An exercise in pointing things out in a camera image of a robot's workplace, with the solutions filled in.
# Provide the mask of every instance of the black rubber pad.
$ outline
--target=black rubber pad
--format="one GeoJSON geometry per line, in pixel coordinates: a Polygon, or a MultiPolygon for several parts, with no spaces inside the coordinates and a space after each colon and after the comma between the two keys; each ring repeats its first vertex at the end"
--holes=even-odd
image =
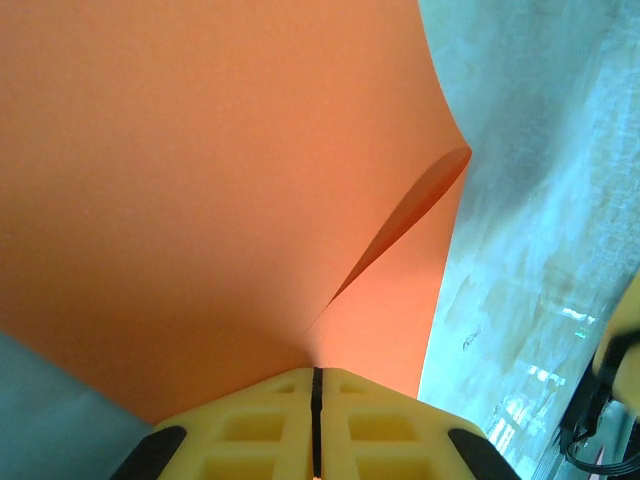
{"type": "Polygon", "coordinates": [[[476,480],[520,480],[491,442],[467,430],[449,430],[449,438],[476,480]]]}
{"type": "Polygon", "coordinates": [[[147,435],[122,462],[111,480],[156,480],[186,435],[187,431],[179,426],[147,435]]]}

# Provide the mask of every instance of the orange paper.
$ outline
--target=orange paper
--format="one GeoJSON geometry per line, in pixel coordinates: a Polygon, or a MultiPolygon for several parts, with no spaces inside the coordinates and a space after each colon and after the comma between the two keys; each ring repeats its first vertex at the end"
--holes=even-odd
{"type": "Polygon", "coordinates": [[[415,394],[469,149],[416,2],[0,5],[0,326],[155,422],[415,394]]]}

